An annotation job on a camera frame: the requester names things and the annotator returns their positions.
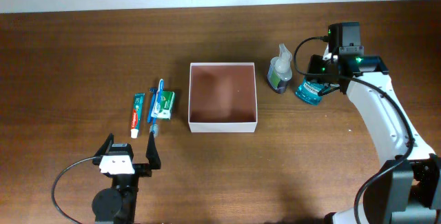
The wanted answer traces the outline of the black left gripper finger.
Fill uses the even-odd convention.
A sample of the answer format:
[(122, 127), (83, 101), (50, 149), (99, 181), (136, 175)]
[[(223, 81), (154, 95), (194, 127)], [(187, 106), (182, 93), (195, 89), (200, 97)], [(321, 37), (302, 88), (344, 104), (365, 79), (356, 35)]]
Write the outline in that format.
[(105, 142), (95, 153), (95, 156), (104, 156), (108, 152), (109, 148), (112, 146), (113, 143), (114, 143), (114, 135), (113, 133), (109, 133)]
[(150, 132), (145, 154), (152, 170), (161, 169), (161, 159), (156, 149), (154, 133)]

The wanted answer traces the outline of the teal Listerine mouthwash bottle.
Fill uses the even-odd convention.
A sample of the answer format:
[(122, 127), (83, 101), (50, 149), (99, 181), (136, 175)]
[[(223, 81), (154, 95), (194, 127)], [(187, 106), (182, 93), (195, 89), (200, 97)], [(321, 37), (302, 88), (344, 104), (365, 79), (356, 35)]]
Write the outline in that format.
[(305, 103), (318, 105), (322, 100), (322, 97), (319, 96), (318, 93), (324, 88), (325, 86), (323, 84), (304, 79), (295, 91), (295, 95)]

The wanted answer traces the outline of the clear foam soap pump bottle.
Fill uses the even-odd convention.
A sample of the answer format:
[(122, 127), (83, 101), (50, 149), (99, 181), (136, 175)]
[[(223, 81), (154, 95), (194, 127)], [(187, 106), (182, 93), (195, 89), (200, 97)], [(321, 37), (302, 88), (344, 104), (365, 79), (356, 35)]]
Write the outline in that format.
[(291, 60), (292, 53), (284, 43), (280, 43), (279, 55), (271, 59), (267, 73), (268, 84), (278, 94), (286, 91), (292, 79)]

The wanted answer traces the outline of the pink box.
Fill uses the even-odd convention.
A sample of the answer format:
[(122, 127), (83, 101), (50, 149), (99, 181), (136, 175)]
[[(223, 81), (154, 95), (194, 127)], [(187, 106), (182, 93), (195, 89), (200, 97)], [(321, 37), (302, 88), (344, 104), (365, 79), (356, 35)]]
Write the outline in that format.
[(193, 133), (255, 132), (255, 64), (191, 63), (187, 120)]

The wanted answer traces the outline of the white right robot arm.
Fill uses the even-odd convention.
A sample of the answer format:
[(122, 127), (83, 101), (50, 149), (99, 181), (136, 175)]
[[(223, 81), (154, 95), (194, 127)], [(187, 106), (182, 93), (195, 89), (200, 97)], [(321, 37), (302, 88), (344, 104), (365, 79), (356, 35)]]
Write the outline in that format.
[(378, 55), (365, 55), (357, 22), (335, 23), (313, 55), (297, 95), (316, 105), (335, 90), (346, 94), (372, 138), (380, 170), (364, 183), (353, 207), (326, 223), (439, 223), (440, 157), (411, 124)]

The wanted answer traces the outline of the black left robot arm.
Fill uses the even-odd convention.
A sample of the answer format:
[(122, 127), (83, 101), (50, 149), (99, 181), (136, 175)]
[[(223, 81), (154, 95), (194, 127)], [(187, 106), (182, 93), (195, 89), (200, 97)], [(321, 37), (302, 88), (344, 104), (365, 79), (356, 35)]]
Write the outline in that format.
[(134, 153), (129, 143), (115, 143), (110, 134), (97, 150), (92, 164), (100, 173), (112, 179), (109, 188), (101, 190), (92, 201), (96, 223), (133, 223), (139, 179), (151, 177), (161, 169), (161, 159), (155, 144), (156, 132), (151, 131), (147, 142), (146, 163), (134, 163)]

